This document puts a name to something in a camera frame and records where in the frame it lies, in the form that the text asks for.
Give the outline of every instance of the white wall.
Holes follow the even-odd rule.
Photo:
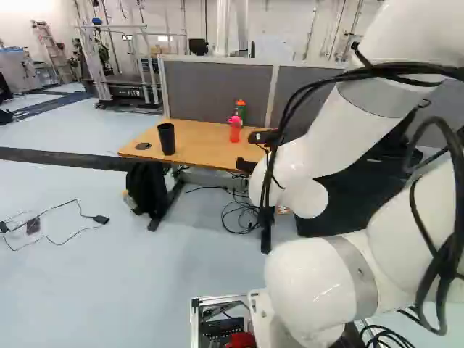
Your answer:
[[[3,0],[0,4],[0,38],[5,46],[26,46],[34,60],[45,60],[30,24],[31,20],[45,20],[55,40],[63,42],[69,54],[75,37],[70,22],[73,18],[71,0]]]
[[[210,47],[215,45],[216,36],[216,0],[186,0],[186,22],[190,38],[205,37],[204,2],[207,1],[207,37]],[[121,16],[119,0],[106,0],[113,22],[127,22]],[[135,0],[123,0],[124,5],[135,4]],[[365,0],[362,14],[356,27],[356,34],[363,34],[372,21],[377,9],[382,5],[379,0]],[[310,42],[307,61],[325,64],[326,55],[321,52],[332,51],[331,61],[336,57],[337,49],[343,49],[345,40],[343,33],[349,32],[355,17],[358,0],[249,0],[249,37],[274,36],[292,47],[295,59],[299,60],[305,52],[307,34],[310,31],[312,11],[317,9],[315,25]],[[182,30],[182,14],[180,0],[146,0],[144,2],[145,23],[165,30],[165,9],[168,13],[170,31],[180,33]],[[339,30],[336,30],[341,10]],[[135,20],[140,22],[138,13]],[[231,7],[231,51],[238,50],[236,34],[236,13]]]
[[[80,3],[87,1],[90,15],[93,10],[91,0],[79,0]],[[208,41],[210,47],[215,45],[216,36],[216,0],[186,0],[186,22],[187,32],[190,38],[201,38],[205,36],[204,6],[208,5]],[[136,0],[122,0],[124,14],[121,12],[120,0],[105,0],[107,5],[110,24],[128,24],[128,4],[136,5]],[[338,36],[335,38],[336,24],[344,5],[344,13],[341,16]],[[286,42],[295,52],[295,59],[299,60],[305,52],[307,34],[311,26],[312,11],[317,9],[316,20],[310,50],[307,61],[309,64],[326,64],[327,57],[321,56],[321,52],[330,52],[332,44],[333,53],[331,61],[334,61],[337,50],[343,48],[343,32],[349,31],[357,6],[358,0],[249,0],[249,37],[256,39],[266,35],[275,37],[277,41]],[[364,33],[368,24],[373,19],[382,1],[365,0],[362,14],[357,26],[356,34]],[[145,0],[143,11],[144,22],[149,25],[152,32],[165,32],[165,11],[167,11],[171,33],[182,33],[182,12],[180,0]],[[102,9],[96,8],[97,16],[103,19]],[[50,26],[57,41],[65,43],[68,55],[73,50],[72,39],[78,34],[73,25],[76,23],[76,11],[74,0],[16,0],[3,1],[0,11],[0,38],[7,46],[27,46],[33,58],[44,59],[44,54],[37,44],[30,27],[30,20],[45,20]],[[134,20],[141,23],[138,11],[134,11]],[[120,34],[113,35],[116,46],[117,57],[123,71],[133,70],[131,57],[128,55],[127,42],[122,41]],[[150,44],[163,44],[156,40],[156,36],[150,37]],[[103,35],[103,41],[109,46],[109,38]],[[172,50],[177,48],[183,51],[184,41],[174,40]],[[236,35],[235,9],[231,11],[231,34],[230,50],[238,49]]]

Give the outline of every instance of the pink bottle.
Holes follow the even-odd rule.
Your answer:
[[[238,143],[240,141],[241,119],[239,116],[232,116],[227,121],[231,125],[231,134],[229,139],[231,143]]]

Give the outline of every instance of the black cup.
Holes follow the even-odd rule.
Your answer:
[[[170,156],[175,153],[174,125],[172,123],[162,123],[158,125],[159,140],[161,141],[162,151]]]

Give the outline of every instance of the floor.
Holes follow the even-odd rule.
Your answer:
[[[70,84],[49,91],[79,90]],[[52,97],[21,96],[2,108],[21,109]],[[0,146],[117,156],[123,144],[160,119],[94,109],[95,102],[83,100],[2,126]],[[18,212],[25,213],[15,220],[26,220],[73,198],[79,198],[83,214],[111,219],[63,246],[41,239],[12,252],[0,239],[2,347],[188,347],[190,298],[264,286],[259,236],[224,231],[220,211],[231,197],[220,189],[181,194],[150,233],[148,217],[135,216],[123,202],[125,173],[1,160],[0,173],[0,220]],[[93,225],[70,204],[44,215],[41,230],[64,241]],[[39,236],[18,233],[9,243],[19,247]],[[278,216],[274,244],[296,237],[292,217]],[[448,307],[451,332],[444,339],[398,314],[374,321],[417,347],[460,347],[463,307]]]

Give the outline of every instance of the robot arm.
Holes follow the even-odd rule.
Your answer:
[[[393,61],[463,66],[462,1],[390,0],[382,6],[365,34],[360,51],[375,64]],[[362,67],[353,55],[352,67]],[[439,82],[439,75],[414,79]],[[286,205],[302,218],[326,208],[326,190],[312,180],[337,173],[356,162],[394,128],[435,87],[411,86],[382,78],[337,83],[318,117],[301,138],[278,148],[270,188],[270,206]],[[266,161],[258,163],[250,180],[250,198],[259,205]],[[296,199],[291,191],[303,190]],[[318,197],[318,204],[312,196]]]
[[[410,190],[385,204],[365,230],[291,241],[270,254],[266,291],[275,313],[303,347],[328,347],[344,323],[414,302],[433,256],[411,212]],[[414,195],[423,224],[439,248],[454,231],[451,160],[420,178]],[[464,272],[462,260],[458,272]],[[464,301],[464,282],[454,280],[447,299]]]
[[[463,66],[462,13],[462,1],[386,1],[360,51],[372,63],[410,60]],[[352,62],[361,65],[356,57]],[[285,189],[272,182],[270,205],[288,205],[304,218],[320,214],[329,197],[313,178],[351,165],[433,89],[381,78],[338,83],[307,134],[278,148],[273,174]],[[261,161],[250,181],[256,205],[265,171]],[[448,281],[448,300],[464,300],[464,283],[455,279],[456,270],[464,271],[464,241],[456,232],[462,220],[456,216],[462,204],[457,176],[455,162],[448,159],[387,202],[365,230],[292,241],[270,254],[266,291],[276,317],[303,347],[328,347],[345,323],[411,305],[440,257],[454,263],[453,274],[440,271],[442,279],[432,279],[427,299],[438,293],[443,300]],[[428,231],[428,244],[415,214]],[[447,258],[437,256],[442,252],[448,252]],[[452,252],[459,252],[458,257],[450,257]]]

